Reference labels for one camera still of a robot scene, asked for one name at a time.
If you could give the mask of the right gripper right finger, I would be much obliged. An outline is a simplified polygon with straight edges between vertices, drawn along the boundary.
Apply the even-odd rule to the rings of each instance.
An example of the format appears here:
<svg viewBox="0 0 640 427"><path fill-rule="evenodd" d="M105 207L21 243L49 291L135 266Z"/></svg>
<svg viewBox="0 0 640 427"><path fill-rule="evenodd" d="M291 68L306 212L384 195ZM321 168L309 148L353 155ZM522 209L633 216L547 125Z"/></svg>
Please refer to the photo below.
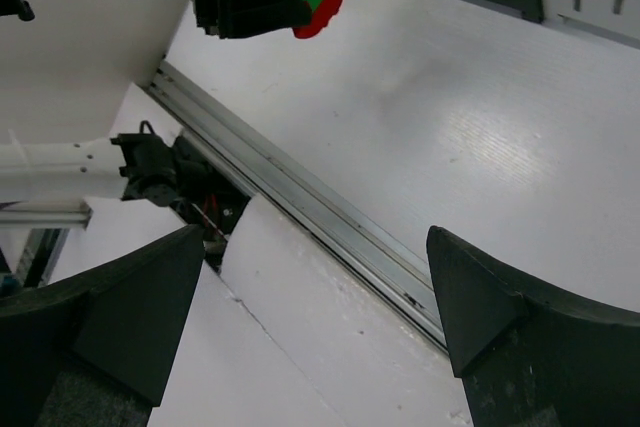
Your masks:
<svg viewBox="0 0 640 427"><path fill-rule="evenodd" d="M476 426L636 426L639 315L576 295L433 226L426 251Z"/></svg>

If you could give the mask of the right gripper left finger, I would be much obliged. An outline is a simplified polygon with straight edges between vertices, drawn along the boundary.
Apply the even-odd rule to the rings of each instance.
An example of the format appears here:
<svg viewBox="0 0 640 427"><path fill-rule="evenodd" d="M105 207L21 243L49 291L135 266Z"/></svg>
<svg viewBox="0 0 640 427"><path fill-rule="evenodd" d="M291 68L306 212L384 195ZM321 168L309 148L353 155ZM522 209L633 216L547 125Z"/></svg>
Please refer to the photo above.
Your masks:
<svg viewBox="0 0 640 427"><path fill-rule="evenodd" d="M4 426L145 426L174 364L204 260L191 225L1 301Z"/></svg>

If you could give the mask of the red lego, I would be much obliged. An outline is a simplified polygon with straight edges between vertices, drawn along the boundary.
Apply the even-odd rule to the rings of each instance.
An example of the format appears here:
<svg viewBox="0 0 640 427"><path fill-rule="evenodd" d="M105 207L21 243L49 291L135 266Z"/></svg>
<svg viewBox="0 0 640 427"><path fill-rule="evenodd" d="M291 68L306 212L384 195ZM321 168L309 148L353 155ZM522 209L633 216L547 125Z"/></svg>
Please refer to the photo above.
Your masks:
<svg viewBox="0 0 640 427"><path fill-rule="evenodd" d="M293 28L294 36L305 40L319 34L339 12L342 2L343 0L323 0L315 12L311 11L311 21L308 25Z"/></svg>

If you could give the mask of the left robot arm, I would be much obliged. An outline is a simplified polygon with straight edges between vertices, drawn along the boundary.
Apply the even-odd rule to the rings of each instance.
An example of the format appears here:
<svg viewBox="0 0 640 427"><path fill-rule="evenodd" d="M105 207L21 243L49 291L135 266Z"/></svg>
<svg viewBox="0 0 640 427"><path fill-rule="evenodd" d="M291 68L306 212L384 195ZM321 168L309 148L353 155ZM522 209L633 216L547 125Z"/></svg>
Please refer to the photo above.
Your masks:
<svg viewBox="0 0 640 427"><path fill-rule="evenodd" d="M312 17L303 0L194 0L194 11L198 27L222 39L303 27ZM1 14L35 17L26 0L1 0ZM167 207L203 196L208 177L206 167L182 158L154 132L70 144L13 141L1 148L1 201L9 205L103 197Z"/></svg>

